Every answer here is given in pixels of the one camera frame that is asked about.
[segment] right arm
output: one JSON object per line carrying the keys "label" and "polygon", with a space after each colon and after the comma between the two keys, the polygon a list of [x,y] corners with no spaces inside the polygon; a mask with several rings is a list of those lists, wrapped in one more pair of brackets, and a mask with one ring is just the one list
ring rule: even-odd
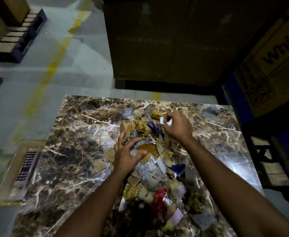
{"label": "right arm", "polygon": [[[166,122],[172,119],[172,125]],[[289,222],[250,184],[206,150],[192,134],[189,120],[168,112],[164,130],[186,149],[219,209],[242,237],[289,236]]]}

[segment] hand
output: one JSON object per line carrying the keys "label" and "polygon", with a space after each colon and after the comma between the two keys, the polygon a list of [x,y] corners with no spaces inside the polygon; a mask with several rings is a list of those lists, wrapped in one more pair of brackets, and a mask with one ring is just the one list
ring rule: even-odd
{"label": "hand", "polygon": [[193,137],[193,128],[189,120],[177,111],[168,111],[163,118],[163,129],[173,139],[184,145],[185,141]]}
{"label": "hand", "polygon": [[127,130],[124,130],[118,137],[117,143],[114,144],[114,172],[118,173],[122,178],[125,178],[126,175],[134,169],[136,164],[147,155],[146,151],[140,152],[136,156],[130,154],[130,149],[135,145],[135,143],[142,140],[142,137],[134,138],[125,145],[122,145],[121,142],[126,132]]}

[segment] yellow floor line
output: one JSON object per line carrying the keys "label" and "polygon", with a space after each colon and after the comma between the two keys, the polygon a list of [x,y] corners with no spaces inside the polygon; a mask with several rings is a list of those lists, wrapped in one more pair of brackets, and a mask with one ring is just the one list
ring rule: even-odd
{"label": "yellow floor line", "polygon": [[152,100],[161,100],[161,92],[151,92]]}
{"label": "yellow floor line", "polygon": [[[83,5],[89,5],[92,0],[85,0],[83,2]],[[81,25],[82,20],[86,18],[88,11],[79,11],[77,17],[75,17],[75,22],[73,26],[69,29],[69,36],[65,37],[63,41],[61,42],[60,48],[57,50],[57,52],[54,54],[54,57],[52,59],[52,62],[49,64],[42,81],[35,87],[35,90],[33,91],[32,96],[29,98],[28,103],[26,104],[26,107],[24,109],[24,115],[23,118],[26,120],[21,121],[17,127],[15,128],[13,135],[12,135],[12,141],[15,145],[18,145],[23,137],[24,131],[27,128],[28,121],[30,118],[34,116],[38,108],[40,107],[44,92],[47,87],[47,85],[52,81],[53,75],[55,74],[56,70],[58,69],[59,65],[61,64],[66,50],[69,47],[71,40],[73,39],[73,35],[75,34],[76,29]]]}

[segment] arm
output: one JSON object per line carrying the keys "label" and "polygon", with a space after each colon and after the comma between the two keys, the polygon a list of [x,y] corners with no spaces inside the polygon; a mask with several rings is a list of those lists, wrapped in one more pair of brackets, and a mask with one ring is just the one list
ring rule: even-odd
{"label": "arm", "polygon": [[122,146],[122,132],[114,145],[115,161],[112,174],[92,193],[87,200],[65,221],[55,237],[99,237],[101,236],[116,200],[122,182],[135,165],[147,155],[146,152],[130,155],[130,149],[142,137],[135,138]]}
{"label": "arm", "polygon": [[[166,124],[172,118],[172,125]],[[289,236],[289,222],[250,184],[226,167],[192,135],[189,120],[168,112],[164,130],[189,153],[213,199],[238,236]]]}

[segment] brown marble surface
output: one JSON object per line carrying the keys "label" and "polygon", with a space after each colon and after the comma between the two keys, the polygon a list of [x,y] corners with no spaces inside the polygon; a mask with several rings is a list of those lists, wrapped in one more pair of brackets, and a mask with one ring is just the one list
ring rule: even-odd
{"label": "brown marble surface", "polygon": [[[103,151],[117,141],[120,122],[133,120],[132,111],[138,108],[144,109],[144,119],[150,119],[153,109],[162,113],[170,109],[182,112],[192,123],[195,138],[199,138],[232,171],[263,192],[231,106],[67,96],[39,159],[11,236],[53,236],[84,199],[110,175],[108,168],[94,173],[94,160],[104,159]],[[201,187],[205,188],[202,180],[198,179]],[[104,236],[136,236],[138,230],[140,236],[163,235],[160,231],[143,230],[139,225],[143,220],[133,225],[137,230],[127,228],[126,232],[124,227],[128,227],[126,224],[133,218],[132,210],[119,216],[119,202],[120,198],[107,221]],[[234,236],[213,205],[216,221],[206,231],[196,228],[188,215],[184,215],[171,235]]]}

